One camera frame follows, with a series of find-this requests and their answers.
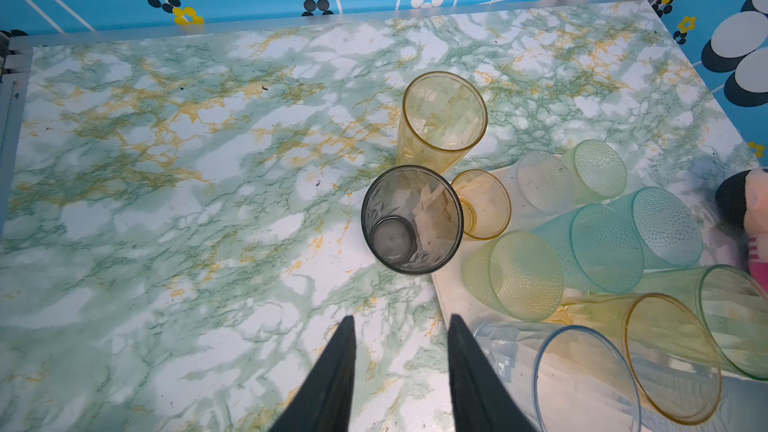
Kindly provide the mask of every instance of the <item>yellow flower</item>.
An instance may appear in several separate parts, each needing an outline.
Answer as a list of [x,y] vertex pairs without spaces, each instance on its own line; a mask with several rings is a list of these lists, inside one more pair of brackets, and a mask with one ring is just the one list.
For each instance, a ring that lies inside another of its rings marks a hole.
[[677,24],[677,28],[680,29],[680,32],[685,34],[689,30],[693,30],[696,28],[696,17],[683,17],[683,21]]
[[176,15],[174,22],[179,25],[205,24],[203,17],[197,15],[197,11],[192,7],[185,7],[183,9],[174,7],[174,15]]
[[766,150],[765,146],[759,146],[759,145],[755,144],[754,142],[748,142],[747,146],[750,149],[755,149],[755,157],[763,158],[763,155],[764,155],[763,152]]

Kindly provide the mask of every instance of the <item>black transparent cup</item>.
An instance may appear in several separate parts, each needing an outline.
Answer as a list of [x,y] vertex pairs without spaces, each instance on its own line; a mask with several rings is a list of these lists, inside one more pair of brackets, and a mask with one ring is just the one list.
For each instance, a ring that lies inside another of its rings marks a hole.
[[390,168],[362,201],[362,234],[379,261],[401,274],[434,272],[456,254],[464,216],[458,196],[436,172]]

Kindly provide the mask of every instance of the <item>textured cup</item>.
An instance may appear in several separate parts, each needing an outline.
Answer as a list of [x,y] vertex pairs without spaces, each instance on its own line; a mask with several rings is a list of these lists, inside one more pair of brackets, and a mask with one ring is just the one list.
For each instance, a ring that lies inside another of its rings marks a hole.
[[605,142],[584,140],[563,154],[561,160],[574,180],[574,204],[619,197],[627,187],[624,162]]
[[453,179],[464,212],[464,233],[479,240],[496,238],[512,216],[509,194],[494,175],[485,170],[467,170]]
[[638,387],[619,350],[600,333],[577,325],[485,322],[475,340],[540,430],[640,430]]
[[636,292],[661,292],[696,313],[725,368],[768,380],[768,294],[730,265],[648,272]]
[[362,234],[376,258],[401,274],[428,274],[447,264],[462,242],[456,192],[418,166],[390,168],[362,201]]
[[536,227],[557,253],[566,287],[626,294],[643,274],[643,248],[631,223],[601,204],[590,204]]
[[688,267],[699,261],[704,243],[688,207],[660,187],[643,187],[608,204],[637,228],[648,269]]
[[665,294],[563,300],[548,322],[589,326],[629,363],[648,408],[683,425],[712,417],[722,392],[715,344],[696,315]]
[[448,72],[420,75],[402,98],[397,165],[445,174],[480,142],[487,127],[485,102],[472,84]]
[[494,175],[509,193],[515,218],[555,216],[573,205],[571,173],[551,153],[528,152],[512,167]]
[[563,296],[557,256],[526,231],[508,232],[469,255],[462,280],[480,302],[527,322],[549,317]]

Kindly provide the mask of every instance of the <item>green marble surface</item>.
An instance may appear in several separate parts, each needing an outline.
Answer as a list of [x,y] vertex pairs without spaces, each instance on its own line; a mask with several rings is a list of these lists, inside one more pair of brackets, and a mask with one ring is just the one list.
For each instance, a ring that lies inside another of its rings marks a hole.
[[360,230],[408,82],[482,92],[453,169],[607,140],[733,262],[714,189],[756,164],[650,6],[563,6],[36,49],[0,243],[0,429],[267,430],[335,324],[351,430],[452,430],[430,277]]

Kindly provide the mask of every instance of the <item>black cup rim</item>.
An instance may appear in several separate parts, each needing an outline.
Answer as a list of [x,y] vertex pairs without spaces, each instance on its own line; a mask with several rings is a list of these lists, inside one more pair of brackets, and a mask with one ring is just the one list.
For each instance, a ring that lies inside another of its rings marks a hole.
[[[384,180],[385,178],[389,177],[392,174],[398,173],[401,170],[420,170],[422,172],[425,172],[426,174],[430,175],[433,178],[436,178],[438,182],[444,185],[444,187],[448,190],[448,193],[453,197],[454,203],[456,204],[456,209],[458,210],[458,238],[456,239],[456,242],[453,245],[453,248],[451,251],[446,255],[446,257],[438,262],[436,265],[432,266],[431,268],[422,271],[422,272],[413,272],[413,271],[407,271],[402,270],[401,268],[397,267],[396,265],[388,264],[386,260],[384,260],[379,254],[376,253],[376,250],[373,248],[371,244],[371,239],[366,233],[366,228],[363,227],[363,223],[366,220],[366,207],[368,206],[368,201],[370,200],[371,193],[373,190],[376,189],[376,186],[379,185],[379,182]],[[368,245],[368,249],[371,251],[371,253],[376,257],[376,259],[383,264],[385,267],[398,272],[399,274],[404,275],[426,275],[431,274],[433,272],[436,272],[440,268],[442,268],[445,264],[451,261],[454,255],[456,255],[456,251],[458,250],[458,246],[462,244],[462,237],[464,236],[464,212],[462,211],[462,205],[460,201],[458,200],[458,194],[456,194],[456,191],[451,187],[451,184],[448,183],[448,181],[435,172],[434,170],[431,170],[430,168],[421,167],[421,166],[397,166],[390,168],[383,174],[381,174],[379,177],[376,178],[376,180],[373,181],[373,183],[370,185],[368,190],[366,191],[366,197],[362,200],[362,208],[360,209],[360,229],[362,229],[362,236],[366,240],[366,244]]]

